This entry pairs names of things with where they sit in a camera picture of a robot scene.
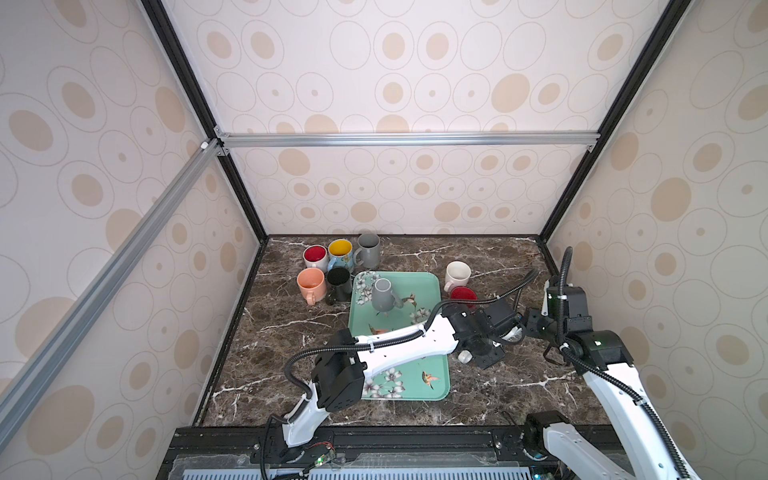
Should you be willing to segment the pale pink mug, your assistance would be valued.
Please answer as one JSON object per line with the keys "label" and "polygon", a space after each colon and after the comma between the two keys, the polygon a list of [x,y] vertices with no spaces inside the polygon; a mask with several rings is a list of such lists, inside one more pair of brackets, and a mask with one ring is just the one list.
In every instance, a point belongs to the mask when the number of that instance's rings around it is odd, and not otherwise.
{"label": "pale pink mug", "polygon": [[450,262],[445,270],[443,290],[450,293],[457,287],[466,286],[472,275],[472,270],[468,264],[462,261]]}

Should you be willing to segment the small light grey mug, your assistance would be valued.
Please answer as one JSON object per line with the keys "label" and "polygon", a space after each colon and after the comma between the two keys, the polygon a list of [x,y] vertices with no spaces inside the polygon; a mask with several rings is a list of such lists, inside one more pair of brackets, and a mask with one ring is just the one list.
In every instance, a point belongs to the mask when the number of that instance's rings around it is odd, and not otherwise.
{"label": "small light grey mug", "polygon": [[372,285],[371,304],[378,313],[388,314],[393,309],[400,309],[404,303],[396,293],[392,282],[379,278]]}

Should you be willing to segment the tall dark grey mug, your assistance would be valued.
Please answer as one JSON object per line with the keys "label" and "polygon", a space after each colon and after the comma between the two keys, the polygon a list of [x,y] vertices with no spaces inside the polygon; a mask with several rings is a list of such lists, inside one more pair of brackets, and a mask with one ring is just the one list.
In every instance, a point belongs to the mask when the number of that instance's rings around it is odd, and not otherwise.
{"label": "tall dark grey mug", "polygon": [[380,237],[376,233],[361,234],[353,258],[356,267],[376,270],[381,263]]}

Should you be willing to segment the black mug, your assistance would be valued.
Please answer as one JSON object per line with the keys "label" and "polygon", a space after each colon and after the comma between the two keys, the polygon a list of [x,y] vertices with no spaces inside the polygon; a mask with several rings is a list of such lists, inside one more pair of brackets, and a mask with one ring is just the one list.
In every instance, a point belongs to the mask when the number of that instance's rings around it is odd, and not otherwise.
{"label": "black mug", "polygon": [[326,274],[327,293],[325,301],[328,305],[348,303],[351,301],[353,276],[345,267],[334,267]]}

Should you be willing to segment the blue butterfly mug yellow inside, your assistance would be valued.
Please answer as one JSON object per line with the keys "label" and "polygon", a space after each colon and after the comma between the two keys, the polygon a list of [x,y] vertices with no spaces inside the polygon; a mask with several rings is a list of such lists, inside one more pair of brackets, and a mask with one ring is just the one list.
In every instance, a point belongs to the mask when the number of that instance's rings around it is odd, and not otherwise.
{"label": "blue butterfly mug yellow inside", "polygon": [[327,271],[334,268],[345,268],[352,272],[355,268],[354,248],[347,239],[333,240],[328,246],[329,263]]}

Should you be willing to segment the cream mug orange handle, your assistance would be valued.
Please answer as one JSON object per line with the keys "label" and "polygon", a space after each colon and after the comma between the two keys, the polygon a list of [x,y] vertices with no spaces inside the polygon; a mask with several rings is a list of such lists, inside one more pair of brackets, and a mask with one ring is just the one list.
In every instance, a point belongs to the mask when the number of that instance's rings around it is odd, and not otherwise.
{"label": "cream mug orange handle", "polygon": [[297,276],[297,285],[303,299],[310,306],[321,302],[327,294],[325,273],[316,267],[303,269]]}

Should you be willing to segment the white mug red inside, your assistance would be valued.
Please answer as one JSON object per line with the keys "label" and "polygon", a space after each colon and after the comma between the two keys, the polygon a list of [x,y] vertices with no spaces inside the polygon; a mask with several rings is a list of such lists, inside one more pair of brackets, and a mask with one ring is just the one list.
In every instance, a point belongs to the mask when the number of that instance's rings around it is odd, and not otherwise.
{"label": "white mug red inside", "polygon": [[316,268],[322,272],[328,271],[330,254],[323,245],[311,245],[303,252],[303,261],[306,268]]}

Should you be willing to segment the cream beige mug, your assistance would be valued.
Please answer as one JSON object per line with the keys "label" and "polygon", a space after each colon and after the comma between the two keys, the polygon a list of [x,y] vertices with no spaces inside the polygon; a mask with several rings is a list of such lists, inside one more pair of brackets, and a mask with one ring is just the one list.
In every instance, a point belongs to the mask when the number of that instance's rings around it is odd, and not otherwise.
{"label": "cream beige mug", "polygon": [[459,353],[459,355],[458,355],[458,360],[459,360],[459,361],[460,361],[462,364],[467,364],[467,363],[469,363],[469,362],[470,362],[472,359],[473,359],[473,355],[472,355],[472,353],[471,353],[470,351],[468,351],[468,350],[463,350],[463,351],[461,351],[461,352]]}

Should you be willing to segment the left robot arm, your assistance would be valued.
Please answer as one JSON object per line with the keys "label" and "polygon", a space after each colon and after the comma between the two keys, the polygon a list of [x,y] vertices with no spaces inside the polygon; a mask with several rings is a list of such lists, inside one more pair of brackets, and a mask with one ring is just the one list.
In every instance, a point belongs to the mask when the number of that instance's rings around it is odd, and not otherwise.
{"label": "left robot arm", "polygon": [[376,376],[412,361],[459,353],[460,361],[480,369],[500,362],[506,347],[524,339],[517,311],[522,291],[539,275],[531,269],[499,296],[481,300],[438,302],[423,322],[384,334],[354,336],[336,332],[322,347],[291,356],[283,375],[302,391],[294,408],[271,415],[265,424],[260,463],[272,454],[281,464],[293,463],[318,442],[315,432],[326,418],[363,398],[364,386]]}

